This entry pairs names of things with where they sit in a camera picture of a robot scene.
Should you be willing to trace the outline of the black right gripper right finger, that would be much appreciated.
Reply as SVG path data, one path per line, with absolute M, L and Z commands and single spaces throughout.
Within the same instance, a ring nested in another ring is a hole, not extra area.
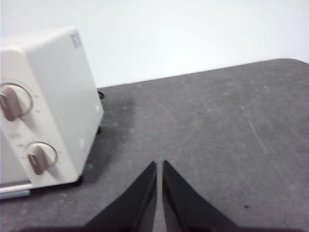
M 163 161 L 162 200 L 168 229 L 236 229 L 238 226 L 201 197 L 167 161 Z

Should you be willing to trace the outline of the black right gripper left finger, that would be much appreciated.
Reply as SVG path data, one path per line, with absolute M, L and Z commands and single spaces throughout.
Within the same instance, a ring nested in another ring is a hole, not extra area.
M 86 229 L 152 229 L 157 199 L 157 164 L 151 162 L 128 189 L 86 225 Z

